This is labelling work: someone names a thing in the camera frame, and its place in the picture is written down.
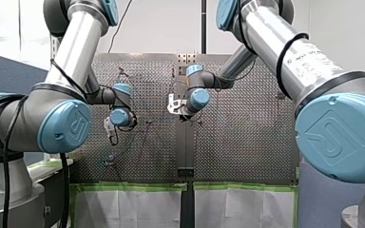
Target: black cable tie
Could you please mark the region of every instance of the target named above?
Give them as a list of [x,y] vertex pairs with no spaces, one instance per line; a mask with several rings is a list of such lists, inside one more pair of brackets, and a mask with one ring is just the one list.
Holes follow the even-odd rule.
[[290,49],[292,44],[295,41],[299,40],[299,39],[307,39],[308,40],[309,35],[307,33],[299,33],[292,40],[288,41],[286,43],[286,45],[283,47],[283,50],[282,50],[282,52],[280,53],[280,55],[278,57],[278,63],[277,63],[277,80],[278,80],[279,88],[284,93],[284,95],[286,95],[286,97],[288,97],[290,100],[292,100],[292,98],[290,97],[290,95],[286,91],[286,89],[284,88],[282,77],[281,77],[281,72],[282,72],[282,66],[283,66],[283,59],[284,59],[287,51]]

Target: metal bracket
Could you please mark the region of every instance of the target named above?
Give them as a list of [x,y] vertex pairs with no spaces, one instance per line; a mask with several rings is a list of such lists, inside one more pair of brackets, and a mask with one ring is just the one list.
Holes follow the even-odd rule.
[[178,176],[179,178],[194,178],[194,167],[180,167]]
[[186,105],[186,100],[178,99],[174,100],[174,93],[168,94],[168,112],[175,115],[182,115],[182,106]]

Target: silver arm segment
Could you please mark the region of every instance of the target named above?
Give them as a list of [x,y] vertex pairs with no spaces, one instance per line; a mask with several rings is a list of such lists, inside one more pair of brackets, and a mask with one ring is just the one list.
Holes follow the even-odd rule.
[[247,47],[241,45],[234,54],[223,64],[217,72],[219,76],[228,80],[236,79],[256,59],[257,55],[251,53]]

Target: white wall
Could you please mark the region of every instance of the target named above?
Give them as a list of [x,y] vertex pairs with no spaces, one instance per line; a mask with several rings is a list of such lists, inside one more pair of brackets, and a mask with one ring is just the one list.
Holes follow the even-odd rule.
[[[120,18],[129,0],[118,0]],[[107,52],[116,28],[100,41]],[[201,1],[134,0],[111,52],[186,53],[201,50]]]
[[[129,0],[117,0],[120,17]],[[49,67],[44,0],[0,0],[0,55],[36,67]],[[216,27],[219,0],[208,0],[207,52],[231,54],[239,42]],[[294,0],[295,28],[308,30],[309,0]],[[97,52],[107,52],[116,28],[111,28]],[[200,0],[133,0],[111,52],[193,53],[201,51]]]
[[310,0],[310,37],[340,66],[365,71],[365,4],[360,3]]
[[[119,0],[120,17],[129,0]],[[219,0],[207,3],[207,52],[231,54],[240,43],[230,32],[218,30],[216,8]],[[294,0],[295,22],[307,31],[309,0]],[[102,38],[98,52],[107,52],[116,28]],[[201,52],[200,0],[134,0],[111,52],[118,53],[193,53]]]

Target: white curtain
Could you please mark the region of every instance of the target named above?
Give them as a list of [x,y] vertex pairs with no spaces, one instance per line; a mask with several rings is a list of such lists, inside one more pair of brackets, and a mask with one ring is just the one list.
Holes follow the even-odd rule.
[[44,0],[0,0],[0,56],[49,68],[50,39]]

